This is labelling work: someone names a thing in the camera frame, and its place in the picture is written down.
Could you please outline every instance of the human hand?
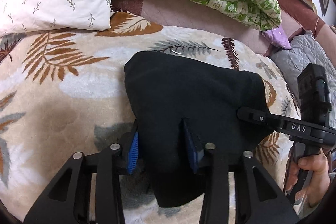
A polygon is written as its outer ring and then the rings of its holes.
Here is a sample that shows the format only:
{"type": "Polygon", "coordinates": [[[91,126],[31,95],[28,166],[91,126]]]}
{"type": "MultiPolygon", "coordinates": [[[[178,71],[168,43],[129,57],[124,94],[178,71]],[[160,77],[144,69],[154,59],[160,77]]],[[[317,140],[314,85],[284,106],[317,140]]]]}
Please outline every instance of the human hand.
{"type": "Polygon", "coordinates": [[[321,149],[320,154],[301,158],[298,164],[292,161],[289,167],[287,185],[285,185],[287,191],[291,190],[296,184],[300,168],[313,171],[310,184],[306,189],[303,189],[303,191],[305,191],[305,194],[308,196],[310,207],[314,207],[322,200],[330,185],[327,157],[321,149]]]}

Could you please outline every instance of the black fabric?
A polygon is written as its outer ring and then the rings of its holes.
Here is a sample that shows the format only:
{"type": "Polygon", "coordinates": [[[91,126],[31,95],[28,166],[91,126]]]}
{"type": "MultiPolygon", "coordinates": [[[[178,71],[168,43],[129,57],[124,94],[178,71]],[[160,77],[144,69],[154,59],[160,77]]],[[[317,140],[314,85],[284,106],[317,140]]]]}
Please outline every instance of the black fabric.
{"type": "Polygon", "coordinates": [[[227,153],[231,165],[272,133],[236,117],[241,106],[268,112],[258,74],[160,52],[138,52],[124,70],[139,151],[160,207],[180,206],[204,192],[204,177],[189,166],[182,118],[203,144],[227,153]]]}

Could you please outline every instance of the metal screw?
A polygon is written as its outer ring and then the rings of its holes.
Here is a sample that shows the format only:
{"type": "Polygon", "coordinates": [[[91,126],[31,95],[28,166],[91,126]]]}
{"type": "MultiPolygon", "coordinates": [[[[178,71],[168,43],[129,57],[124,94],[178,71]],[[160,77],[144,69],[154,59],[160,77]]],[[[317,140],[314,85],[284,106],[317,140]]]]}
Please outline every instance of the metal screw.
{"type": "Polygon", "coordinates": [[[83,153],[82,153],[82,152],[76,152],[75,154],[72,155],[72,157],[73,157],[75,160],[80,159],[82,156],[83,156],[83,153]]]}
{"type": "Polygon", "coordinates": [[[118,150],[119,148],[120,148],[120,144],[118,144],[118,143],[113,143],[110,146],[111,150],[118,150]]]}
{"type": "Polygon", "coordinates": [[[252,158],[253,157],[253,153],[251,151],[244,151],[243,152],[243,156],[245,158],[252,158]]]}
{"type": "Polygon", "coordinates": [[[214,150],[215,148],[216,148],[216,146],[215,146],[214,143],[206,143],[205,144],[205,149],[214,150]]]}

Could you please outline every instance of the brown leaf pattern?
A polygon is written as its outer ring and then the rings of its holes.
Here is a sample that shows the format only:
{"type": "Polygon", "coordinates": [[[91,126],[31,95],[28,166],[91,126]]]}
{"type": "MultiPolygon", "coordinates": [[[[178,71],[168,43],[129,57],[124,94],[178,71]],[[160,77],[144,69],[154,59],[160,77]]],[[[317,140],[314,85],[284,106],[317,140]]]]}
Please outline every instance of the brown leaf pattern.
{"type": "Polygon", "coordinates": [[[279,146],[277,141],[279,139],[279,133],[274,131],[271,135],[264,138],[255,149],[255,154],[262,164],[265,162],[269,164],[275,164],[277,157],[280,155],[279,146]]]}
{"type": "Polygon", "coordinates": [[[65,69],[78,76],[76,66],[89,65],[108,58],[86,57],[79,49],[72,48],[72,46],[75,47],[75,42],[65,39],[73,37],[75,34],[66,31],[60,32],[60,30],[45,32],[31,44],[27,57],[23,61],[23,63],[27,62],[23,72],[29,69],[26,79],[31,75],[33,75],[33,81],[40,77],[39,82],[42,84],[49,75],[52,81],[57,75],[58,79],[63,81],[65,69]]]}
{"type": "Polygon", "coordinates": [[[226,55],[229,58],[231,67],[234,70],[239,70],[239,59],[238,59],[238,54],[235,50],[235,44],[233,42],[234,40],[229,37],[223,37],[222,41],[223,41],[222,45],[226,51],[226,55]]]}
{"type": "Polygon", "coordinates": [[[162,25],[126,12],[115,12],[110,20],[110,29],[98,32],[97,37],[128,37],[151,34],[163,29],[162,25]]]}
{"type": "Polygon", "coordinates": [[[277,97],[277,92],[273,88],[272,84],[263,79],[264,86],[265,86],[265,96],[266,96],[266,104],[267,107],[270,107],[274,104],[275,99],[277,97]]]}

